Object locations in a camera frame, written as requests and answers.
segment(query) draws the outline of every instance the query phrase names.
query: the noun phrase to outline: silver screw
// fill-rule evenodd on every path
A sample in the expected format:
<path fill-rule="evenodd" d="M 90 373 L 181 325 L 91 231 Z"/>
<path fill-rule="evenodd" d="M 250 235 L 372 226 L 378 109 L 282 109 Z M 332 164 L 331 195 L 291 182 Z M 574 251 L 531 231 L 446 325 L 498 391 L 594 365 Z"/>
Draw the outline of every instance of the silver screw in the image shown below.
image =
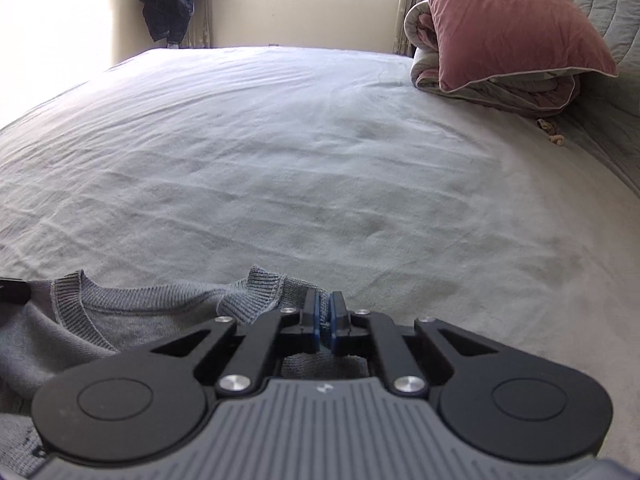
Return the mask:
<path fill-rule="evenodd" d="M 244 375 L 225 375 L 218 384 L 223 390 L 241 392 L 251 386 L 251 379 Z"/>
<path fill-rule="evenodd" d="M 398 377 L 394 381 L 394 388 L 399 392 L 404 392 L 406 394 L 419 392 L 425 386 L 424 381 L 415 375 L 405 375 L 403 377 Z"/>

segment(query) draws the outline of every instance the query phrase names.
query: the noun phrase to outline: white bed sheet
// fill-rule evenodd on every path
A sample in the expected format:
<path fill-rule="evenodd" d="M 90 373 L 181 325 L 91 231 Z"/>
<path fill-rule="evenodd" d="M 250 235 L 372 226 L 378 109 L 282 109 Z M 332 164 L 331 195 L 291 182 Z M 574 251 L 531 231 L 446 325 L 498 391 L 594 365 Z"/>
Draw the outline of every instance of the white bed sheet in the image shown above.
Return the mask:
<path fill-rule="evenodd" d="M 252 264 L 591 374 L 640 468 L 640 201 L 411 59 L 153 50 L 0 132 L 2 273 L 225 283 Z"/>

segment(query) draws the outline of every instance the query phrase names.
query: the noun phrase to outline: knit fabric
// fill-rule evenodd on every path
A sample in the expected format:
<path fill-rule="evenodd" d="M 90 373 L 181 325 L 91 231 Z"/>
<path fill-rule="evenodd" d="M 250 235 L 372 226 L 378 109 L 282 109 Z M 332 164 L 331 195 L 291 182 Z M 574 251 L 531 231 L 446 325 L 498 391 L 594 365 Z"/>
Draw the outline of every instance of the knit fabric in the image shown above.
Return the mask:
<path fill-rule="evenodd" d="M 54 375 L 155 339 L 175 335 L 215 316 L 251 323 L 260 314 L 302 308 L 308 288 L 321 298 L 328 327 L 328 294 L 317 285 L 253 267 L 228 285 L 177 283 L 146 288 L 103 288 L 82 270 L 51 282 L 31 282 L 25 306 L 0 304 L 0 472 L 27 476 L 46 454 L 35 431 L 30 401 Z M 366 376 L 366 362 L 335 358 L 327 350 L 285 360 L 286 378 Z"/>

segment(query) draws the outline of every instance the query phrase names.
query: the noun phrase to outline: rolled comforter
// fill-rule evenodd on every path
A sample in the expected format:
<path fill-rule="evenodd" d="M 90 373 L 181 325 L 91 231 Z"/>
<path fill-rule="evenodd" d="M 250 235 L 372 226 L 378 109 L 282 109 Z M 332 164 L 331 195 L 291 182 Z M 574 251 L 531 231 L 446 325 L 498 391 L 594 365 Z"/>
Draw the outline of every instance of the rolled comforter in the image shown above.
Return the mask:
<path fill-rule="evenodd" d="M 414 5 L 404 19 L 404 32 L 416 47 L 411 81 L 420 90 L 491 106 L 527 117 L 555 115 L 578 95 L 580 69 L 510 74 L 471 82 L 464 88 L 440 88 L 438 38 L 427 0 Z"/>

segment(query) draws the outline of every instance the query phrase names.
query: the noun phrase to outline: pink pillow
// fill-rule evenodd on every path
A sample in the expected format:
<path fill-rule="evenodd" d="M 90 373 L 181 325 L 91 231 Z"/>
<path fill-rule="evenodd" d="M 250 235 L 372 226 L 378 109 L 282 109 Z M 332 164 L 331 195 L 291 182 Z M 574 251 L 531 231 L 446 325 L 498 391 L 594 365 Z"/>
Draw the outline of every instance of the pink pillow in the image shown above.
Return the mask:
<path fill-rule="evenodd" d="M 618 74 L 607 45 L 572 0 L 429 0 L 440 89 L 524 73 Z"/>

